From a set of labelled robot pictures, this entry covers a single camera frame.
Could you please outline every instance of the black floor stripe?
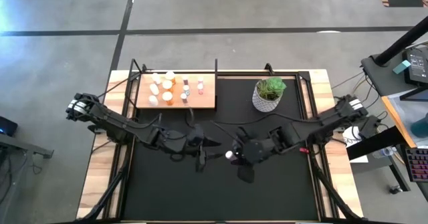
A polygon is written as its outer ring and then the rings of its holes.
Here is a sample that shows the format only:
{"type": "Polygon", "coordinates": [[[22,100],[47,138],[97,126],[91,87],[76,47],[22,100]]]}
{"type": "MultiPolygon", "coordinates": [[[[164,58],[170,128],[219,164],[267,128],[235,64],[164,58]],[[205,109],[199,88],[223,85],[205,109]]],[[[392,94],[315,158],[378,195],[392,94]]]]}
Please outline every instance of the black floor stripe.
{"type": "Polygon", "coordinates": [[[72,30],[72,31],[0,31],[0,36],[85,36],[118,35],[119,30],[72,30]]]}
{"type": "Polygon", "coordinates": [[[259,28],[212,28],[212,29],[134,29],[134,30],[77,30],[77,31],[0,31],[0,36],[91,36],[119,35],[124,41],[125,35],[188,35],[188,34],[236,34],[236,33],[316,33],[319,31],[374,32],[408,31],[413,26],[394,27],[259,27],[259,28]]]}
{"type": "Polygon", "coordinates": [[[187,35],[187,34],[236,34],[236,33],[316,33],[319,31],[374,32],[408,31],[413,26],[396,27],[269,27],[269,28],[213,28],[213,29],[135,29],[127,35],[187,35]]]}
{"type": "Polygon", "coordinates": [[[126,35],[126,29],[128,28],[128,23],[131,16],[133,5],[134,5],[134,0],[128,0],[128,2],[126,3],[126,9],[123,15],[122,25],[120,26],[118,41],[116,43],[116,47],[114,48],[113,59],[110,65],[110,71],[118,69],[120,53],[122,52],[123,42],[125,40],[125,35],[126,35]]]}

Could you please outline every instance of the orange cup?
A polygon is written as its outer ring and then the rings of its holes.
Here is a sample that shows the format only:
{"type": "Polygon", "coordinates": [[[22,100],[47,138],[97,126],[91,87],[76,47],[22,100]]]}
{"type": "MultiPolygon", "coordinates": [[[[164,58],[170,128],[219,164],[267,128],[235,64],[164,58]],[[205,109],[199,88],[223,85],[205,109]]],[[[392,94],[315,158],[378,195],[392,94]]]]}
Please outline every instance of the orange cup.
{"type": "Polygon", "coordinates": [[[167,103],[167,105],[172,106],[174,104],[173,101],[173,93],[165,92],[162,94],[162,99],[167,103]]]}
{"type": "Polygon", "coordinates": [[[175,84],[175,74],[174,74],[174,72],[172,72],[172,71],[168,71],[168,72],[165,74],[165,78],[166,78],[167,80],[171,81],[171,82],[173,83],[173,85],[175,84]]]}
{"type": "Polygon", "coordinates": [[[169,80],[165,80],[162,83],[162,87],[164,88],[165,91],[168,91],[168,92],[171,92],[171,93],[174,92],[173,83],[171,81],[169,81],[169,80]]]}

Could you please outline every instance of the wooden table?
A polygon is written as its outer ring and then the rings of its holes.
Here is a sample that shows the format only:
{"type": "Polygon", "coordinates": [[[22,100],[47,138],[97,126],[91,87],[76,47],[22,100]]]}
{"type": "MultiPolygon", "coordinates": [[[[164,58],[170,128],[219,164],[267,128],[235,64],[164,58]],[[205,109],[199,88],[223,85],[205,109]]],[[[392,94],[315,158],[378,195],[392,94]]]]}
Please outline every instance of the wooden table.
{"type": "MultiPolygon", "coordinates": [[[[220,72],[233,72],[234,70],[219,70],[220,72]]],[[[241,71],[257,71],[260,70],[239,70],[241,71]]],[[[312,91],[314,93],[316,108],[318,112],[323,112],[334,106],[333,94],[328,80],[328,74],[326,70],[278,70],[283,72],[297,72],[307,71],[310,73],[312,91]]],[[[116,70],[110,75],[107,89],[115,86],[121,80],[125,80],[129,75],[128,70],[116,70]]],[[[113,91],[107,93],[105,96],[104,104],[111,110],[118,113],[122,113],[122,105],[124,102],[124,92],[126,88],[126,82],[119,85],[113,91]]],[[[309,105],[308,93],[304,91],[305,105],[309,105]]],[[[306,108],[308,115],[311,116],[310,108],[306,108]]],[[[97,135],[95,137],[93,148],[100,146],[106,142],[104,135],[97,135]]],[[[77,212],[77,218],[84,217],[92,207],[98,202],[104,191],[108,186],[108,180],[112,168],[113,156],[114,156],[114,143],[110,143],[100,149],[98,149],[90,158],[88,171],[86,173],[86,180],[84,182],[82,196],[77,212]]],[[[350,167],[348,154],[346,147],[339,142],[331,141],[326,145],[326,154],[328,157],[328,164],[330,167],[330,174],[332,177],[334,188],[338,191],[340,196],[343,198],[345,203],[354,211],[357,215],[362,217],[362,209],[356,191],[354,177],[350,167]]],[[[116,209],[117,192],[113,196],[111,210],[116,209]]],[[[324,205],[326,207],[327,216],[331,216],[330,199],[327,195],[326,190],[322,189],[324,205]]],[[[114,212],[110,212],[110,216],[114,217],[114,212]]]]}

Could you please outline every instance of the keyboard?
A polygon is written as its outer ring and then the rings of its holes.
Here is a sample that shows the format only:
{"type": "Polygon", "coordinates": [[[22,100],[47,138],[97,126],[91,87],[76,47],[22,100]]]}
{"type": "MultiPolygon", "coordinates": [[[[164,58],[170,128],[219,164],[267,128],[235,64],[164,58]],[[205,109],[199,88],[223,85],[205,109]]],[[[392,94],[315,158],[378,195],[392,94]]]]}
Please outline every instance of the keyboard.
{"type": "Polygon", "coordinates": [[[406,148],[404,157],[410,181],[428,182],[428,149],[406,148]]]}

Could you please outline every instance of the black table leg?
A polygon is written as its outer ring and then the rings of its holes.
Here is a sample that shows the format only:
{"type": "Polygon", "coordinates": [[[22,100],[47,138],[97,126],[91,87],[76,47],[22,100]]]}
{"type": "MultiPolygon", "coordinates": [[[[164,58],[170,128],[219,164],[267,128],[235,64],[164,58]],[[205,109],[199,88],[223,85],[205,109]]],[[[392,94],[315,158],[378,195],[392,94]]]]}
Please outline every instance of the black table leg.
{"type": "Polygon", "coordinates": [[[396,146],[405,144],[406,140],[401,135],[396,126],[382,131],[370,138],[361,140],[360,142],[347,148],[349,160],[368,155],[374,151],[381,150],[388,146],[396,146]]]}
{"type": "Polygon", "coordinates": [[[401,188],[401,190],[403,191],[410,191],[410,187],[407,184],[407,181],[404,179],[404,177],[402,176],[397,164],[395,164],[395,160],[392,156],[388,156],[391,165],[389,166],[390,170],[393,172],[394,177],[396,178],[397,182],[399,183],[399,186],[401,188]]]}

